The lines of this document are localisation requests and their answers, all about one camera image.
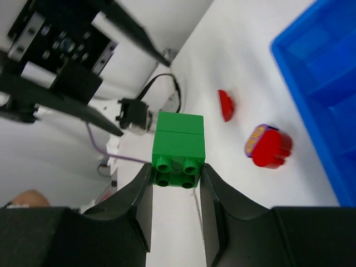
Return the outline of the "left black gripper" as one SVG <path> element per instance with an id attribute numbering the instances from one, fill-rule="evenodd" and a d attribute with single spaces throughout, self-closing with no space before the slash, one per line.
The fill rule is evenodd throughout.
<path id="1" fill-rule="evenodd" d="M 100 1 L 100 11 L 137 47 L 166 67 L 171 66 L 145 29 L 116 1 Z M 54 91 L 95 92 L 102 83 L 100 73 L 117 47 L 92 24 L 97 14 L 86 1 L 27 1 L 8 32 L 13 42 L 8 55 L 54 73 Z M 1 92 L 79 118 L 113 135 L 123 135 L 118 126 L 87 104 L 12 74 L 12 67 L 18 64 L 14 60 L 1 51 Z"/>

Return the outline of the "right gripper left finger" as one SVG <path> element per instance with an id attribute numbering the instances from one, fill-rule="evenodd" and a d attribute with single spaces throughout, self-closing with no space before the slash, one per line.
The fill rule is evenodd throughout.
<path id="1" fill-rule="evenodd" d="M 151 248 L 151 165 L 79 214 L 67 207 L 1 209 L 2 266 L 145 266 Z"/>

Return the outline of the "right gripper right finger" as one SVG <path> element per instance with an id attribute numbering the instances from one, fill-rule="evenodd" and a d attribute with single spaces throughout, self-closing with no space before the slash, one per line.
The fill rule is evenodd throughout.
<path id="1" fill-rule="evenodd" d="M 207 266 L 354 266 L 355 208 L 265 208 L 205 165 L 200 199 Z"/>

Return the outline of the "green lego brick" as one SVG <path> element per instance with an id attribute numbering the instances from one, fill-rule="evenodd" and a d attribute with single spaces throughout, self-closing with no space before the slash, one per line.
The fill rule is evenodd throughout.
<path id="1" fill-rule="evenodd" d="M 154 184 L 195 188 L 205 159 L 204 117 L 159 112 L 152 148 Z"/>

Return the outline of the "red half round lego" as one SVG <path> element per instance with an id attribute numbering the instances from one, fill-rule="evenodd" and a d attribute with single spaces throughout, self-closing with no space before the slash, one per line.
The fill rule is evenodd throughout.
<path id="1" fill-rule="evenodd" d="M 232 119 L 235 112 L 235 104 L 233 98 L 228 93 L 228 91 L 218 90 L 217 92 L 219 95 L 220 109 L 221 109 L 223 120 L 225 122 L 229 122 Z"/>

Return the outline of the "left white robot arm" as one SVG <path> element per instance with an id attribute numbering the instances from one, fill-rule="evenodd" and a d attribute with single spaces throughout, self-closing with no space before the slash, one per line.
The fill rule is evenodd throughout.
<path id="1" fill-rule="evenodd" d="M 180 50 L 210 1 L 121 1 L 147 30 L 158 50 Z M 118 42 L 102 71 L 95 100 L 134 97 L 152 73 L 155 61 L 117 32 L 102 16 L 94 24 Z M 1 204 L 26 190 L 37 190 L 55 206 L 81 206 L 110 184 L 97 167 L 102 156 L 93 148 L 80 120 L 52 113 L 32 125 L 1 119 Z"/>

